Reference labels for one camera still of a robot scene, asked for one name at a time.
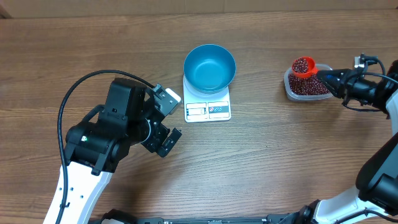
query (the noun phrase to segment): blue bowl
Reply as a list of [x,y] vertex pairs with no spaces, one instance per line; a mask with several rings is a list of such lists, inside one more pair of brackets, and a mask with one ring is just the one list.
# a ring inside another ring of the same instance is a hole
[[234,79],[236,63],[224,47],[205,44],[193,49],[184,62],[185,78],[202,93],[224,90]]

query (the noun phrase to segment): wooden table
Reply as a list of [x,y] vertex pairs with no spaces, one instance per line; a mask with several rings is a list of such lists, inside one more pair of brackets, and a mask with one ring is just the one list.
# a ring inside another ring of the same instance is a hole
[[[165,120],[183,132],[169,156],[133,146],[92,217],[264,216],[334,197],[391,137],[390,121],[338,99],[291,102],[283,74],[303,55],[352,68],[366,52],[389,66],[397,36],[396,10],[1,20],[0,223],[42,223],[59,175],[58,107],[76,80],[118,69],[182,96],[184,58],[206,43],[236,59],[231,121],[187,124],[180,108]],[[63,133],[104,103],[114,77],[75,90]]]

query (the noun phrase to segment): transparent food container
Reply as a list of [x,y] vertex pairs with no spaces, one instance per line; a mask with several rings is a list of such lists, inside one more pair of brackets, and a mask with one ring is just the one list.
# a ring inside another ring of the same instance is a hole
[[[329,65],[324,65],[324,64],[315,64],[316,68],[318,70],[332,70]],[[289,85],[289,74],[293,74],[292,67],[290,67],[286,72],[285,72],[285,90],[286,90],[286,95],[287,98],[292,100],[292,101],[313,101],[313,100],[324,100],[327,98],[332,97],[333,95],[331,93],[328,94],[322,94],[322,95],[297,95],[295,94],[291,89]]]

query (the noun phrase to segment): red measuring scoop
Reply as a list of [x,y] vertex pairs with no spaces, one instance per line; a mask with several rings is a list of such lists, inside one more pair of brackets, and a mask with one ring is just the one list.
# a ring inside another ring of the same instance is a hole
[[308,62],[308,71],[306,73],[297,73],[293,69],[292,65],[293,74],[299,78],[310,78],[312,75],[318,72],[318,69],[315,67],[315,61],[311,57],[302,57],[302,58],[304,58]]

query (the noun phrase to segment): black cable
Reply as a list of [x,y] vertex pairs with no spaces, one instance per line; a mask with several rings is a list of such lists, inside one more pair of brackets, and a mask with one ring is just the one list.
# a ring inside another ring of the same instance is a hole
[[60,155],[61,155],[61,162],[62,162],[62,171],[63,171],[63,195],[62,195],[62,201],[61,201],[61,205],[60,205],[60,211],[58,213],[58,217],[57,217],[57,221],[55,222],[55,224],[59,224],[61,222],[62,219],[62,215],[63,215],[63,211],[65,209],[65,206],[67,204],[67,196],[68,196],[68,170],[67,170],[67,160],[65,158],[65,152],[63,150],[63,140],[62,140],[62,114],[63,114],[63,109],[67,103],[67,100],[69,98],[69,96],[71,95],[71,93],[74,91],[74,89],[80,84],[82,83],[84,80],[86,80],[89,77],[93,77],[95,75],[99,75],[99,74],[103,74],[103,73],[117,73],[117,74],[121,74],[121,75],[125,75],[127,77],[133,78],[135,80],[138,80],[140,82],[142,82],[143,84],[154,88],[155,86],[150,84],[149,82],[143,80],[142,78],[139,78],[133,74],[127,73],[127,72],[123,72],[123,71],[119,71],[119,70],[99,70],[96,72],[92,72],[90,74],[85,75],[84,77],[81,77],[77,82],[75,82],[75,84],[72,85],[72,87],[70,87],[70,89],[68,90],[67,94],[63,97],[61,106],[60,106],[60,110],[58,112],[58,120],[57,120],[57,134],[58,134],[58,145],[60,147]]
[[378,212],[375,212],[375,211],[372,211],[372,210],[368,210],[368,213],[375,214],[378,217],[383,218],[383,219],[385,219],[387,221],[390,221],[392,223],[398,223],[398,219],[396,219],[396,218],[391,218],[391,217],[385,216],[385,215],[383,215],[381,213],[378,213]]
[[386,68],[384,68],[383,63],[378,58],[372,58],[373,60],[377,61],[381,67],[381,71],[383,75],[386,75]]
[[390,221],[390,222],[393,222],[393,223],[398,223],[398,219],[390,218],[390,217],[385,216],[385,215],[383,215],[383,214],[381,214],[381,213],[379,213],[379,212],[375,212],[375,211],[372,211],[372,210],[366,210],[366,209],[365,209],[365,210],[363,210],[363,211],[360,211],[360,212],[354,213],[354,214],[352,214],[352,215],[350,215],[350,216],[347,216],[347,217],[345,217],[345,218],[342,219],[342,220],[337,220],[337,221],[335,222],[335,224],[341,224],[341,223],[343,223],[343,222],[347,222],[348,220],[353,219],[353,218],[356,218],[356,217],[358,217],[358,216],[360,216],[360,215],[366,215],[366,216],[368,216],[369,213],[375,214],[375,215],[379,216],[380,218],[383,218],[383,219],[385,219],[385,220],[387,220],[387,221]]
[[387,75],[380,75],[380,74],[371,73],[371,72],[364,72],[363,75],[372,75],[372,76],[375,76],[375,77],[386,78],[386,79],[388,79],[388,80],[394,82],[395,84],[398,84],[398,81],[397,81],[397,80],[395,80],[395,79],[393,79],[393,78],[391,78],[391,77],[388,77]]
[[353,110],[353,111],[359,111],[359,112],[380,112],[381,110],[378,109],[359,109],[359,108],[352,108],[347,105],[343,105],[345,108]]

